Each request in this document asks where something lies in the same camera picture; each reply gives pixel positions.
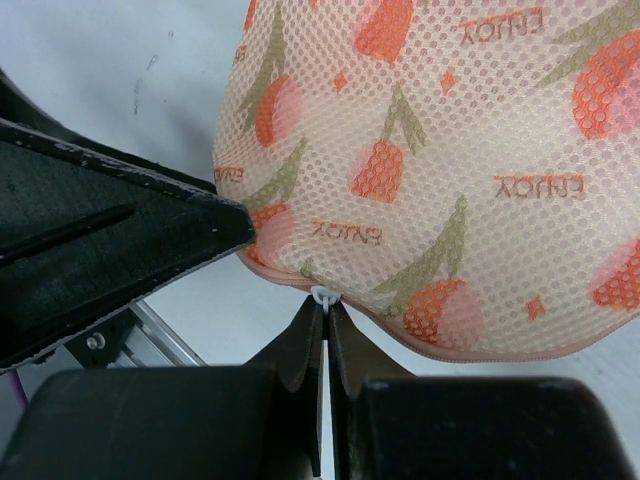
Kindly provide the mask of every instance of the tulip print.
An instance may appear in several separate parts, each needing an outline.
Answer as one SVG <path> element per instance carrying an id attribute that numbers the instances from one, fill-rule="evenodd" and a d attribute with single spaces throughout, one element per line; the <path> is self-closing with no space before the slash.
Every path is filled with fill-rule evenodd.
<path id="1" fill-rule="evenodd" d="M 640 240 L 618 248 L 591 281 L 593 300 L 601 307 L 632 311 L 640 306 Z"/>
<path id="2" fill-rule="evenodd" d="M 411 25 L 414 0 L 368 0 L 355 27 L 355 46 L 362 55 L 395 62 Z"/>
<path id="3" fill-rule="evenodd" d="M 423 342 L 465 350 L 482 337 L 484 321 L 478 296 L 463 280 L 436 280 L 409 300 L 405 328 Z"/>
<path id="4" fill-rule="evenodd" d="M 253 25 L 253 17 L 256 14 L 256 6 L 257 6 L 257 0 L 251 0 L 251 3 L 249 4 L 249 10 L 247 11 L 247 18 L 244 21 L 245 32 L 248 32 L 249 29 L 251 28 L 251 25 Z"/>
<path id="5" fill-rule="evenodd" d="M 291 209 L 278 203 L 251 214 L 257 233 L 256 243 L 245 249 L 249 258 L 260 265 L 274 267 L 282 250 L 291 241 L 295 220 Z"/>
<path id="6" fill-rule="evenodd" d="M 262 65 L 239 108 L 247 115 L 244 133 L 255 127 L 256 138 L 263 147 L 287 137 L 302 115 L 302 90 L 284 73 L 285 48 L 282 7 L 277 3 Z"/>
<path id="7" fill-rule="evenodd" d="M 242 202 L 251 214 L 257 234 L 256 243 L 245 248 L 245 252 L 260 265 L 274 267 L 291 240 L 295 219 L 286 202 L 293 194 L 306 147 L 307 140 L 303 138 L 269 182 Z"/>
<path id="8" fill-rule="evenodd" d="M 415 155 L 418 143 L 424 146 L 427 139 L 400 85 L 394 89 L 381 138 L 358 155 L 349 172 L 348 187 L 355 195 L 386 203 L 396 199 L 404 164 L 402 149 L 390 140 L 396 123 L 400 123 L 405 141 Z"/>
<path id="9" fill-rule="evenodd" d="M 456 350 L 473 347 L 484 330 L 480 301 L 468 283 L 458 278 L 466 209 L 467 200 L 461 195 L 434 245 L 373 290 L 393 294 L 384 316 L 402 315 L 405 329 L 418 340 Z M 434 280 L 443 263 L 447 264 L 448 278 Z"/>
<path id="10" fill-rule="evenodd" d="M 364 150 L 352 169 L 353 193 L 364 198 L 392 203 L 402 181 L 402 150 L 391 142 L 380 140 Z"/>
<path id="11" fill-rule="evenodd" d="M 580 72 L 573 91 L 573 116 L 585 138 L 601 139 L 640 126 L 640 0 L 608 8 L 565 32 L 554 43 L 582 44 L 538 87 Z"/>
<path id="12" fill-rule="evenodd" d="M 269 85 L 256 114 L 256 137 L 263 147 L 285 138 L 302 114 L 302 91 L 289 75 Z"/>

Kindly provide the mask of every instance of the white mesh fabric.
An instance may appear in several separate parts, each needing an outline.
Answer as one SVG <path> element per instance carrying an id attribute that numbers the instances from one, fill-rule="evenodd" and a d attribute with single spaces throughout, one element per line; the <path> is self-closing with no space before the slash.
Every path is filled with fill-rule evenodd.
<path id="1" fill-rule="evenodd" d="M 639 59 L 640 0 L 254 0 L 218 189 L 423 353 L 568 353 L 640 306 Z"/>

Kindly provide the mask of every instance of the pink zipper trim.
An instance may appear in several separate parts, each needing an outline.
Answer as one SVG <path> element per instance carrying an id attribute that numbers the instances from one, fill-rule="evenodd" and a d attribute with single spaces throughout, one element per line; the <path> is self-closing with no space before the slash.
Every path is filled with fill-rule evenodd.
<path id="1" fill-rule="evenodd" d="M 253 273 L 258 275 L 259 277 L 277 285 L 284 285 L 289 287 L 294 287 L 303 292 L 310 292 L 311 287 L 318 285 L 318 282 L 314 282 L 309 280 L 302 275 L 296 275 L 293 273 L 281 272 L 279 270 L 275 270 L 273 268 L 265 267 L 264 265 L 260 265 L 249 256 L 243 252 L 238 252 L 238 257 L 245 264 L 245 266 L 251 270 Z M 598 335 L 591 337 L 588 340 L 583 340 L 581 342 L 572 343 L 566 347 L 556 348 L 554 350 L 549 350 L 547 352 L 536 352 L 536 353 L 505 353 L 505 354 L 486 354 L 486 353 L 478 353 L 478 352 L 460 352 L 457 350 L 450 350 L 447 348 L 437 347 L 435 345 L 430 345 L 424 342 L 421 342 L 417 338 L 412 337 L 408 332 L 404 329 L 397 327 L 395 325 L 390 325 L 388 322 L 382 320 L 378 315 L 371 312 L 367 308 L 358 304 L 357 302 L 351 300 L 348 296 L 342 296 L 342 300 L 358 310 L 360 313 L 369 317 L 373 322 L 378 325 L 382 330 L 385 331 L 389 336 L 391 336 L 398 343 L 408 348 L 409 350 L 423 355 L 432 360 L 439 360 L 442 362 L 449 363 L 488 363 L 488 362 L 533 362 L 533 361 L 542 361 L 542 360 L 553 360 L 556 358 L 566 357 L 567 355 L 571 355 L 580 350 L 583 350 L 587 347 L 590 347 L 594 343 L 602 340 L 606 336 L 618 330 L 620 327 L 626 325 L 634 317 L 629 318 L 628 320 L 609 327 L 603 330 Z"/>

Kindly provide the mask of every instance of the black machine part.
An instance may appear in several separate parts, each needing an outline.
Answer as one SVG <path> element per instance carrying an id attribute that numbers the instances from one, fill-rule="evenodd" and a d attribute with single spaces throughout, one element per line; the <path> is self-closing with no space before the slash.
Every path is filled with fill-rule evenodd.
<path id="1" fill-rule="evenodd" d="M 253 241 L 210 182 L 68 130 L 1 70 L 0 98 L 0 373 Z"/>
<path id="2" fill-rule="evenodd" d="M 319 475 L 323 338 L 338 480 L 635 478 L 605 410 L 579 382 L 414 377 L 342 304 L 324 315 L 309 297 L 243 366 L 52 378 L 0 480 Z"/>

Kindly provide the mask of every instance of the orange tulip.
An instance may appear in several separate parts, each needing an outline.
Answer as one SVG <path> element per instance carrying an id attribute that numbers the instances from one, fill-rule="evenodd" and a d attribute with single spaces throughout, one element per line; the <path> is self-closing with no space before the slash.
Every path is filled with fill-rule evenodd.
<path id="1" fill-rule="evenodd" d="M 601 307 L 631 311 L 640 306 L 640 240 L 623 245 L 604 262 L 591 291 Z"/>
<path id="2" fill-rule="evenodd" d="M 402 182 L 404 155 L 391 142 L 380 140 L 364 150 L 350 174 L 352 193 L 379 202 L 392 203 Z"/>
<path id="3" fill-rule="evenodd" d="M 251 213 L 257 233 L 256 243 L 245 248 L 254 262 L 272 266 L 280 251 L 289 244 L 293 233 L 293 213 L 287 205 L 270 205 Z"/>
<path id="4" fill-rule="evenodd" d="M 363 55 L 395 62 L 407 40 L 413 0 L 369 0 L 356 24 L 355 45 Z"/>
<path id="5" fill-rule="evenodd" d="M 573 115 L 589 139 L 640 126 L 640 30 L 601 48 L 587 62 L 573 91 Z"/>
<path id="6" fill-rule="evenodd" d="M 256 137 L 269 147 L 286 137 L 302 116 L 302 91 L 289 75 L 281 75 L 267 88 L 258 105 Z"/>
<path id="7" fill-rule="evenodd" d="M 463 280 L 436 280 L 409 301 L 404 325 L 414 337 L 456 350 L 478 343 L 484 331 L 482 307 Z"/>
<path id="8" fill-rule="evenodd" d="M 244 21 L 244 31 L 248 31 L 253 25 L 253 17 L 256 14 L 256 3 L 257 0 L 251 0 L 249 4 L 249 11 L 247 12 L 247 18 Z"/>

